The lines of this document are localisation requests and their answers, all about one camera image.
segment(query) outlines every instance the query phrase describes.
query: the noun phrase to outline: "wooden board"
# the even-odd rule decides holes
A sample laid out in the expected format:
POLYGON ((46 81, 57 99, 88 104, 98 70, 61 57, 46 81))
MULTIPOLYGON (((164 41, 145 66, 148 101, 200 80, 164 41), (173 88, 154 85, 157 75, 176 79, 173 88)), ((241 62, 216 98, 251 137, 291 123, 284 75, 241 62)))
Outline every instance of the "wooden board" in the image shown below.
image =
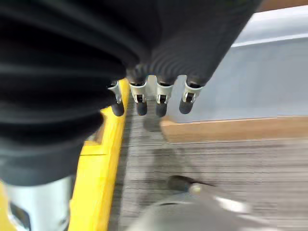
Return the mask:
POLYGON ((264 0, 259 12, 308 5, 308 0, 264 0))
POLYGON ((163 118, 162 132, 169 142, 234 141, 308 137, 308 117, 203 121, 187 124, 163 118))

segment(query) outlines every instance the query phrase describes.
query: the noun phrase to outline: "silver metal object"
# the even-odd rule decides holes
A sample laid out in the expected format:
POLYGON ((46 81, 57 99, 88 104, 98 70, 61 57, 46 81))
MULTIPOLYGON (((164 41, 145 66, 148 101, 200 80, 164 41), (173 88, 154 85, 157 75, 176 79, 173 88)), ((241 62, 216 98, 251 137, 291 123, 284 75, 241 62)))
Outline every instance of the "silver metal object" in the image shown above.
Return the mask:
POLYGON ((130 85, 130 91, 131 91, 131 94, 134 98, 134 101, 136 103, 140 103, 138 101, 138 96, 142 96, 142 103, 146 102, 146 83, 142 86, 134 86, 132 84, 129 84, 130 85))
POLYGON ((279 231, 250 211, 218 187, 195 183, 189 192, 149 206, 127 231, 279 231))
POLYGON ((199 87, 199 88, 192 88, 190 86, 187 85, 187 82, 185 81, 185 90, 182 96, 182 100, 183 102, 187 102, 187 98, 189 93, 193 94, 192 96, 192 101, 190 103, 194 103, 197 99, 197 97, 200 94, 200 91, 202 90, 203 87, 199 87))
POLYGON ((69 225, 72 177, 38 186, 5 184, 9 198, 8 216, 18 231, 65 231, 69 225), (17 207, 15 213, 11 204, 17 207))
POLYGON ((166 96, 166 99, 164 101, 164 104, 167 104, 170 97, 171 97, 171 93, 172 93, 172 88, 173 88, 173 85, 170 85, 170 86, 162 86, 160 85, 158 82, 157 82, 157 86, 156 86, 156 101, 157 103, 161 103, 160 100, 161 100, 161 96, 162 95, 165 95, 166 96))
POLYGON ((116 98, 117 104, 122 102, 122 94, 121 94, 119 81, 117 81, 114 86, 109 87, 108 90, 111 90, 116 95, 115 98, 116 98))

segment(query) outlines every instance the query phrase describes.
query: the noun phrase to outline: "wooden edge trim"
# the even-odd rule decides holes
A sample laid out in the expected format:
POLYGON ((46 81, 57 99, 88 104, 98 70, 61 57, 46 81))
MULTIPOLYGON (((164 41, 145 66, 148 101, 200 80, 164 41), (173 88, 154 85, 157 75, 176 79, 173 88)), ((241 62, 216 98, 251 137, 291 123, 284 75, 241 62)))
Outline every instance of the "wooden edge trim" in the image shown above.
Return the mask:
POLYGON ((308 137, 308 116, 175 123, 160 122, 169 142, 235 141, 308 137))

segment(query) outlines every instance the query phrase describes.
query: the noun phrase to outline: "metal bracket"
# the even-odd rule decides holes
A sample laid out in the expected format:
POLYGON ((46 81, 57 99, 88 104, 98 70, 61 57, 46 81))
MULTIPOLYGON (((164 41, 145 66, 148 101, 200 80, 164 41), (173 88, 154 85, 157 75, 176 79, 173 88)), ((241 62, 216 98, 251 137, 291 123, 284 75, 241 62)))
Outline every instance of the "metal bracket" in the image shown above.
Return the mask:
POLYGON ((163 103, 167 104, 170 97, 171 97, 172 88, 173 88, 173 85, 162 86, 157 82, 157 87, 156 87, 156 101, 157 101, 157 103, 162 103, 161 102, 161 96, 165 96, 163 103))
POLYGON ((141 85, 141 86, 134 86, 131 83, 129 85, 130 85, 130 91, 134 98, 134 101, 136 103, 146 102, 146 88, 145 88, 146 82, 144 85, 141 85))
POLYGON ((182 96, 182 100, 183 102, 188 102, 188 103, 194 103, 197 99, 197 97, 200 94, 200 91, 202 90, 202 87, 199 88, 192 88, 190 86, 188 86, 187 82, 185 82, 185 90, 182 96))
POLYGON ((108 90, 111 90, 116 95, 115 98, 117 104, 122 102, 122 94, 119 81, 117 81, 115 85, 109 87, 108 90))

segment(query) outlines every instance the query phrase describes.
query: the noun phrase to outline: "yellow metal rail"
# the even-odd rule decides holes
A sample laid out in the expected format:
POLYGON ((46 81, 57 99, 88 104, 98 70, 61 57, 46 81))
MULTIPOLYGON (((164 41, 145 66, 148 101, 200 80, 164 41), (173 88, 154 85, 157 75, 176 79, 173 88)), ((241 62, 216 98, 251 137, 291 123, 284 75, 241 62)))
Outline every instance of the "yellow metal rail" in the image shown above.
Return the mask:
MULTIPOLYGON (((125 110, 129 86, 120 81, 125 110)), ((69 231, 106 231, 115 186, 126 113, 117 117, 111 107, 103 109, 104 127, 101 143, 87 141, 79 159, 77 179, 71 201, 69 231)), ((6 217, 7 201, 0 184, 0 230, 14 231, 6 217)))

